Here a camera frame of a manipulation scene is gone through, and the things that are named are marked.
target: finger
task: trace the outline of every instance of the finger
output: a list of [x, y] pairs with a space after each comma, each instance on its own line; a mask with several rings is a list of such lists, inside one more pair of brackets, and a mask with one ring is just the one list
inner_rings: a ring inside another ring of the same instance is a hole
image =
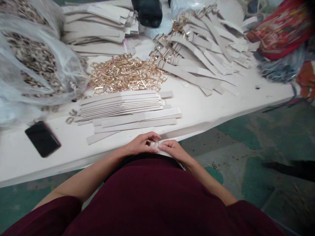
[[166, 140], [166, 141], [164, 141], [161, 144], [166, 145], [166, 146], [171, 148], [173, 146], [173, 144], [174, 144], [174, 141], [173, 140]]
[[167, 152], [168, 154], [171, 154], [172, 156], [174, 156], [176, 150], [174, 148], [168, 147], [166, 145], [160, 144], [158, 146], [158, 148], [164, 152]]
[[155, 147], [149, 147], [149, 146], [145, 146], [143, 151], [150, 152], [150, 153], [158, 153], [158, 149], [156, 149]]
[[161, 139], [161, 136], [159, 136], [155, 132], [149, 132], [149, 133], [144, 134], [144, 138], [145, 139], [152, 139], [154, 142], [158, 142], [158, 140]]

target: concrete floor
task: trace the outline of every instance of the concrete floor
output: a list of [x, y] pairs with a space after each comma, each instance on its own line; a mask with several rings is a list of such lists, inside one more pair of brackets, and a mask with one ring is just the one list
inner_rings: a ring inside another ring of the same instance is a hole
[[[315, 108], [306, 104], [257, 111], [230, 120], [181, 145], [237, 199], [261, 208], [274, 189], [265, 212], [301, 235], [314, 235], [315, 183], [286, 176], [262, 162], [315, 160]], [[31, 211], [68, 172], [0, 189], [0, 233]]]

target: red bag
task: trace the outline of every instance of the red bag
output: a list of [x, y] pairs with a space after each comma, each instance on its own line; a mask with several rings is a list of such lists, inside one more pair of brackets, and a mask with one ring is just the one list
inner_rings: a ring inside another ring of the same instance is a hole
[[258, 52], [277, 60], [294, 51], [314, 34], [312, 12], [307, 1], [284, 0], [277, 11], [253, 28], [247, 37], [261, 41]]

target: person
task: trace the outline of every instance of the person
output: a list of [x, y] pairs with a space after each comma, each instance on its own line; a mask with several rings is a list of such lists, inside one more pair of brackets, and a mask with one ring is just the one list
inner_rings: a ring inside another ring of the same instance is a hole
[[147, 145], [159, 139], [154, 132], [141, 134], [83, 169], [3, 236], [284, 235], [261, 210], [237, 201], [175, 140], [158, 146], [173, 158]]

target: white table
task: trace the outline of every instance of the white table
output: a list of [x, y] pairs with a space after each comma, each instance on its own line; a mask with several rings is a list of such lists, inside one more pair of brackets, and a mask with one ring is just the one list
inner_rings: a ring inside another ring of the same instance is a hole
[[[153, 42], [146, 39], [137, 46], [135, 56], [143, 58], [153, 47]], [[199, 88], [193, 85], [185, 88], [178, 79], [169, 75], [161, 91], [172, 90], [174, 93], [174, 98], [168, 99], [167, 103], [182, 111], [183, 118], [178, 120], [177, 125], [126, 130], [90, 146], [86, 138], [93, 134], [93, 125], [66, 124], [69, 111], [72, 108], [77, 110], [78, 104], [65, 104], [58, 113], [48, 116], [47, 124], [61, 142], [61, 148], [47, 158], [40, 157], [24, 133], [26, 125], [3, 130], [0, 132], [0, 187], [86, 167], [140, 133], [154, 131], [163, 139], [180, 141], [293, 96], [290, 85], [268, 83], [259, 76], [256, 68], [244, 71], [244, 77], [235, 74], [239, 79], [237, 90], [240, 94], [237, 97], [229, 92], [221, 95], [215, 91], [206, 97]]]

